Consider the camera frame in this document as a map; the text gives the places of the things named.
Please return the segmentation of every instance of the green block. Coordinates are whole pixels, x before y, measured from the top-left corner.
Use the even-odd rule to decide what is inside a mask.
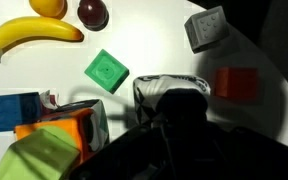
[[[102,49],[84,73],[106,91],[114,94],[129,75],[129,70]]]
[[[10,145],[0,162],[0,180],[64,178],[79,151],[39,129]]]

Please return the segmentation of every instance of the gray cube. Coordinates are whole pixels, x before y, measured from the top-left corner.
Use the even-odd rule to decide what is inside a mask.
[[[192,15],[185,23],[185,30],[194,53],[216,46],[229,36],[222,6]]]

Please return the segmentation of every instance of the banana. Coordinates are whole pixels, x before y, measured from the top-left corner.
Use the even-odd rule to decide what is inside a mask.
[[[4,48],[28,37],[48,37],[66,41],[81,41],[84,35],[74,26],[53,18],[16,18],[0,26],[0,59]]]

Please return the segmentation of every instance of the white surface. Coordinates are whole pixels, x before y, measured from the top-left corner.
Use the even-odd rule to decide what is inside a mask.
[[[137,76],[194,74],[208,80],[213,87],[217,67],[257,67],[261,100],[245,105],[210,97],[208,116],[223,127],[245,125],[288,144],[288,83],[234,28],[220,47],[194,55],[184,23],[192,14],[203,11],[202,8],[178,0],[104,2],[110,13],[109,24],[100,32],[90,32],[76,15],[78,1],[68,1],[63,20],[84,32],[84,42],[40,40],[19,45],[4,54],[0,64],[0,95],[51,89],[60,94],[59,104],[100,98],[108,116],[122,115],[124,106],[133,106],[132,81]],[[28,15],[36,14],[27,0],[0,0],[0,25]],[[130,69],[130,76],[115,95],[105,92],[83,73],[101,49]],[[111,139],[126,130],[121,119],[110,119],[109,127]],[[11,132],[0,133],[0,159],[12,139]]]

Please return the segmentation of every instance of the toy block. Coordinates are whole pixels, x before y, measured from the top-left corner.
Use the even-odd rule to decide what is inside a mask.
[[[106,91],[114,94],[129,75],[129,70],[102,49],[84,73]]]
[[[93,111],[89,108],[83,108],[75,111],[43,116],[37,123],[16,126],[16,138],[17,140],[21,140],[35,130],[43,128],[59,139],[76,147],[80,151],[80,163],[82,163],[92,155],[87,143],[92,139],[91,135],[93,128],[92,123],[89,120],[92,112]],[[64,130],[70,135],[70,138],[63,135],[60,131],[57,131],[54,127]]]
[[[0,180],[64,178],[79,151],[40,129],[10,145],[0,161]]]
[[[90,108],[93,110],[90,121],[92,122],[93,132],[92,138],[87,142],[92,152],[97,152],[104,148],[109,143],[109,130],[107,124],[107,117],[103,102],[99,99],[86,100],[70,103],[60,106],[55,111],[64,112],[72,111],[81,108]]]
[[[216,72],[215,96],[232,100],[256,98],[258,86],[255,68],[220,68]]]
[[[194,53],[207,50],[229,36],[221,6],[192,15],[184,26]]]
[[[41,116],[40,108],[37,92],[0,96],[0,132],[35,122]]]

